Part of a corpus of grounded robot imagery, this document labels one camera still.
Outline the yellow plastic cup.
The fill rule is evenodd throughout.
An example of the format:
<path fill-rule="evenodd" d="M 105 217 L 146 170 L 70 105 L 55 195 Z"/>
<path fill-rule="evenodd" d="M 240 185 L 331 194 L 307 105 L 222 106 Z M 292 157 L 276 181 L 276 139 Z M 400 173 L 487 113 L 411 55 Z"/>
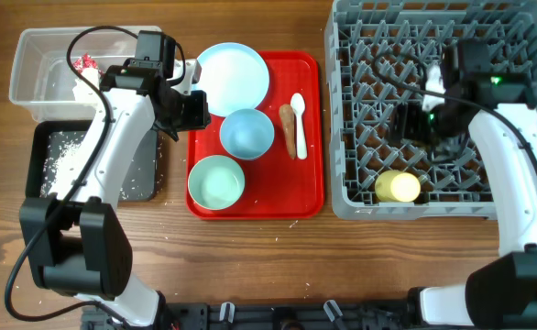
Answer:
<path fill-rule="evenodd" d="M 375 194 L 381 202 L 413 202 L 420 192 L 419 180 L 408 172 L 387 170 L 375 181 Z"/>

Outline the light blue bowl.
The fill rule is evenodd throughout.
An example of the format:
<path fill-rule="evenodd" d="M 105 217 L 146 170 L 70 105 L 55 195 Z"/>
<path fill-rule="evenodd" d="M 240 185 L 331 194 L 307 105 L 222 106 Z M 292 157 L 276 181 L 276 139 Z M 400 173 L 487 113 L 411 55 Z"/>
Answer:
<path fill-rule="evenodd" d="M 256 160 L 272 147 L 275 128 L 270 118 L 257 109 L 241 109 L 228 115 L 220 126 L 222 147 L 240 160 Z"/>

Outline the mint green bowl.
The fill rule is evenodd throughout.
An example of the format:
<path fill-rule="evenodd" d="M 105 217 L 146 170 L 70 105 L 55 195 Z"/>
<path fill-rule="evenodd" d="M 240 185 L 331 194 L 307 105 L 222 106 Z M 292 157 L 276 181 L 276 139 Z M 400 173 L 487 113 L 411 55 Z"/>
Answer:
<path fill-rule="evenodd" d="M 224 210 L 235 204 L 246 185 L 245 174 L 233 159 L 213 155 L 199 160 L 191 169 L 187 187 L 191 198 L 202 208 Z"/>

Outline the red white wrapper tissue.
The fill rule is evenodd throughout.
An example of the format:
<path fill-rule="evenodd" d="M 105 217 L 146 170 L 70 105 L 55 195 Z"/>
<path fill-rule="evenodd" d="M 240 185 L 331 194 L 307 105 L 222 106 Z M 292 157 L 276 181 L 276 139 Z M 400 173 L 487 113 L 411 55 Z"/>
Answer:
<path fill-rule="evenodd" d="M 99 87 L 99 82 L 103 72 L 99 69 L 98 63 L 88 54 L 85 53 L 73 64 L 73 68 L 94 87 Z M 83 80 L 76 78 L 76 85 L 72 88 L 76 102 L 86 104 L 97 104 L 100 99 L 95 91 Z"/>

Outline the white rice pile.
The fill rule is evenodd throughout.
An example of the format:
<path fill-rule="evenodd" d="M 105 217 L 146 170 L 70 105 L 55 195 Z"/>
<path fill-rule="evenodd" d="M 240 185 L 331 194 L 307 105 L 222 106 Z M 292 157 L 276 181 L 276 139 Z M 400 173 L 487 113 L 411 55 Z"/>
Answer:
<path fill-rule="evenodd" d="M 49 134 L 47 154 L 42 167 L 40 186 L 36 196 L 46 197 L 61 170 L 75 158 L 85 133 L 82 131 L 53 132 Z M 128 168 L 119 193 L 120 201 L 148 201 L 155 195 L 158 136 L 148 134 L 141 141 Z"/>

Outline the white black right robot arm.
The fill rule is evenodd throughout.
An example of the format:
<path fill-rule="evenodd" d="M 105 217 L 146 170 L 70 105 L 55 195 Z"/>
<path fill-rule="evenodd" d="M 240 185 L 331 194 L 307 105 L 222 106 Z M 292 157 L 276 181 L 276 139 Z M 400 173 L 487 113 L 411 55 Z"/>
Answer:
<path fill-rule="evenodd" d="M 412 291 L 419 325 L 537 329 L 537 108 L 532 80 L 496 71 L 484 42 L 465 39 L 429 66 L 420 104 L 401 104 L 389 139 L 428 148 L 467 134 L 484 163 L 499 257 L 466 282 Z"/>

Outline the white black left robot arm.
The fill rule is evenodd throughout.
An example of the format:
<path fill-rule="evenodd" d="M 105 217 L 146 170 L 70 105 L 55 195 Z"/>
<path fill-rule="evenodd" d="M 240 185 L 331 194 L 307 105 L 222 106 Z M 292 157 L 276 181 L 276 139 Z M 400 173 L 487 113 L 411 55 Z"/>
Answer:
<path fill-rule="evenodd" d="M 206 95 L 194 89 L 197 60 L 159 32 L 135 35 L 132 58 L 96 80 L 80 83 L 97 98 L 93 121 L 67 172 L 45 197 L 28 197 L 19 221 L 25 246 L 5 285 L 12 302 L 18 272 L 28 264 L 41 289 L 71 296 L 76 308 L 103 311 L 120 329 L 169 329 L 172 313 L 164 295 L 132 271 L 133 252 L 117 218 L 119 193 L 137 148 L 151 130 L 177 139 L 180 132 L 210 124 Z"/>

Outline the grey dishwasher rack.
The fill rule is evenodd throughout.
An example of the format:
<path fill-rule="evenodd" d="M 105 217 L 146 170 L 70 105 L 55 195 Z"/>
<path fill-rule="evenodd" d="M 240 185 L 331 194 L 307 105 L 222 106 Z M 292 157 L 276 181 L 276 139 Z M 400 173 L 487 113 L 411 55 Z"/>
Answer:
<path fill-rule="evenodd" d="M 537 1 L 336 1 L 324 32 L 330 94 L 332 203 L 346 220 L 415 220 L 496 215 L 484 164 L 462 137 L 433 163 L 411 142 L 386 139 L 394 108 L 419 103 L 425 70 L 464 39 L 487 44 L 498 72 L 522 72 L 537 99 Z M 384 171 L 413 174 L 421 184 L 409 203 L 381 202 Z"/>

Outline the black waste tray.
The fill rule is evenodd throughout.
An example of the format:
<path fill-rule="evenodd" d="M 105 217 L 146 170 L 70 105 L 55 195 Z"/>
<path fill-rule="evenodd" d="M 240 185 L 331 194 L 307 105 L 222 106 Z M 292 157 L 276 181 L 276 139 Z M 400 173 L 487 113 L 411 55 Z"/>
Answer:
<path fill-rule="evenodd" d="M 81 145 L 91 122 L 47 121 L 37 125 L 27 173 L 26 197 L 44 197 L 56 181 L 58 170 Z M 143 137 L 120 189 L 119 199 L 145 202 L 155 195 L 158 134 Z"/>

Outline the light blue plate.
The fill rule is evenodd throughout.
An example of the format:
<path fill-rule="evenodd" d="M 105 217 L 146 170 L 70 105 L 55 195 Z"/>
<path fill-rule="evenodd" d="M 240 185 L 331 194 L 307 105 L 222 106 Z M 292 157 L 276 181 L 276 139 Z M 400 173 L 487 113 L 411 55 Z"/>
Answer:
<path fill-rule="evenodd" d="M 194 87 L 206 93 L 212 115 L 226 117 L 237 110 L 256 108 L 268 93 L 268 65 L 247 45 L 219 43 L 204 50 L 197 61 L 202 72 Z"/>

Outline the white plastic spoon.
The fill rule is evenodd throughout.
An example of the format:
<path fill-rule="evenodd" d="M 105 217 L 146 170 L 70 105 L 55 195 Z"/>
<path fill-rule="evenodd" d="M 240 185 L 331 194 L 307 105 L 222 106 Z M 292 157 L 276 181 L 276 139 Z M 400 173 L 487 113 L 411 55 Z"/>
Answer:
<path fill-rule="evenodd" d="M 290 105 L 293 109 L 296 119 L 296 149 L 297 157 L 305 160 L 308 156 L 306 139 L 304 135 L 304 126 L 302 115 L 305 111 L 305 102 L 300 93 L 295 93 L 290 99 Z"/>

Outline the red plastic tray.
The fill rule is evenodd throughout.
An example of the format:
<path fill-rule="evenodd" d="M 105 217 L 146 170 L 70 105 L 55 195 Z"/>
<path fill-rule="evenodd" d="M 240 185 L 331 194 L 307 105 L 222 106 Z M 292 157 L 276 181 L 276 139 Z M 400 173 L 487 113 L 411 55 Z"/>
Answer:
<path fill-rule="evenodd" d="M 307 52 L 298 50 L 262 51 L 268 66 L 270 85 L 259 106 L 275 127 L 271 148 L 259 159 L 239 160 L 245 174 L 245 189 L 232 206 L 211 211 L 185 194 L 193 215 L 204 220 L 300 220 L 316 215 L 323 206 L 323 143 L 319 68 Z M 306 159 L 291 159 L 286 150 L 279 119 L 279 107 L 293 94 L 304 99 L 302 115 L 308 147 Z"/>

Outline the clear plastic bin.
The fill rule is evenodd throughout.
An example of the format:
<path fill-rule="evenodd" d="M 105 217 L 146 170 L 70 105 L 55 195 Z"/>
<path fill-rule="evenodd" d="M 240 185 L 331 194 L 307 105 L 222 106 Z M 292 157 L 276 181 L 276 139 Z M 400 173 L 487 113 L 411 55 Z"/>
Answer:
<path fill-rule="evenodd" d="M 91 120 L 93 104 L 74 98 L 75 74 L 66 62 L 71 41 L 84 27 L 30 28 L 19 38 L 9 86 L 9 100 L 37 122 Z M 124 32 L 94 31 L 75 43 L 71 59 L 87 54 L 106 71 L 135 56 L 137 40 Z"/>

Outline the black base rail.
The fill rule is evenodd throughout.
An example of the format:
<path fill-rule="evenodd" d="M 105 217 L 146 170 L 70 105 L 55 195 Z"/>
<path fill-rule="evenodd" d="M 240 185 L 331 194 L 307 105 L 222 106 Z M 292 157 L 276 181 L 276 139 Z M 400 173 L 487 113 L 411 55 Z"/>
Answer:
<path fill-rule="evenodd" d="M 169 303 L 155 317 L 151 329 L 426 329 L 405 301 L 374 301 L 356 304 L 330 300 L 316 304 L 220 305 Z"/>

